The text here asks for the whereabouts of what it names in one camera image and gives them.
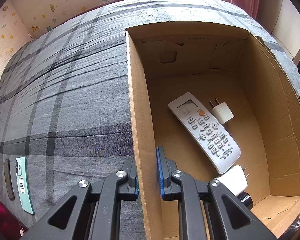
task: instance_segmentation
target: white cabinet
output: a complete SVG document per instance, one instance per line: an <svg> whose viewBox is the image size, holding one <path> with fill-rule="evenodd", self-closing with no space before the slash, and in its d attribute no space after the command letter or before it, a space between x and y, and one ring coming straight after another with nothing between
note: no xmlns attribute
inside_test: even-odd
<svg viewBox="0 0 300 240"><path fill-rule="evenodd" d="M283 0L272 36L283 44L292 57L300 49L300 14L290 0Z"/></svg>
<svg viewBox="0 0 300 240"><path fill-rule="evenodd" d="M282 0L260 0L257 21L271 34L278 20Z"/></svg>

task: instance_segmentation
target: phone case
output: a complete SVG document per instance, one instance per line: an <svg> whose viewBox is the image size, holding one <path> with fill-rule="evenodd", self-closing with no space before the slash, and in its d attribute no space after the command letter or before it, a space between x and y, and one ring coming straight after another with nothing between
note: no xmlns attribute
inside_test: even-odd
<svg viewBox="0 0 300 240"><path fill-rule="evenodd" d="M3 172L4 172L4 180L6 182L6 188L8 197L10 200L14 200L14 193L11 182L11 174L10 174L10 160L6 159L3 163Z"/></svg>
<svg viewBox="0 0 300 240"><path fill-rule="evenodd" d="M26 158L16 158L17 184L22 209L34 214L26 175Z"/></svg>

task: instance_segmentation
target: brown phone case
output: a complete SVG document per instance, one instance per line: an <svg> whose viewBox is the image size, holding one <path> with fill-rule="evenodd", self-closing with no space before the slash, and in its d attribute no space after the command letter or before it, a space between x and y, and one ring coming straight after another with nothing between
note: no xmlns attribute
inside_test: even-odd
<svg viewBox="0 0 300 240"><path fill-rule="evenodd" d="M10 160L6 159L3 163L4 180L6 181L7 193L10 200L14 200L14 193L10 174Z"/></svg>

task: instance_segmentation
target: cardboard box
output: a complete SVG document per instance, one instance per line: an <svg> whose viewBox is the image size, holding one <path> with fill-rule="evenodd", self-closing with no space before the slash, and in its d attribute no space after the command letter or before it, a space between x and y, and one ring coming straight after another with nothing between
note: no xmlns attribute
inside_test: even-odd
<svg viewBox="0 0 300 240"><path fill-rule="evenodd" d="M250 174L252 212L279 237L300 213L300 102L262 39L207 22L162 22L126 29L129 100L140 197L148 240L177 240L176 201L159 196L155 147L195 179L216 169L168 103L191 92L209 110L226 102L226 129Z"/></svg>

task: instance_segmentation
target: white power adapter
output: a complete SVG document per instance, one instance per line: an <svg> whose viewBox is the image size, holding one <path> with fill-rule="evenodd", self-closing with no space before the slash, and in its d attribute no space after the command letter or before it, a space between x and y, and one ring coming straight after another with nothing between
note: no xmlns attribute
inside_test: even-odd
<svg viewBox="0 0 300 240"><path fill-rule="evenodd" d="M224 124L225 122L234 118L234 115L225 102L220 104L216 98L214 100L217 103L216 106L214 106L211 101L209 102L212 107L211 113L219 121L219 123Z"/></svg>
<svg viewBox="0 0 300 240"><path fill-rule="evenodd" d="M248 187L246 176L239 165L232 167L226 173L216 177L216 179L225 185L235 196L239 195Z"/></svg>

